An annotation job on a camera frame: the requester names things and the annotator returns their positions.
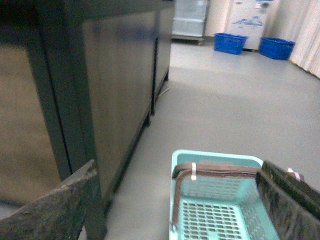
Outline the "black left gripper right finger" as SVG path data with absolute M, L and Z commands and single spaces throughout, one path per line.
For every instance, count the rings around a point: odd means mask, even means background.
M 302 175 L 265 160 L 255 182 L 280 240 L 320 238 L 320 192 Z

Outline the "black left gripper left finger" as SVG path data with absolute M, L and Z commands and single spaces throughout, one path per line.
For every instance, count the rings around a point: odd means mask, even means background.
M 98 238 L 94 207 L 98 172 L 90 160 L 59 187 L 0 221 L 2 240 L 77 240 L 85 228 L 87 239 Z

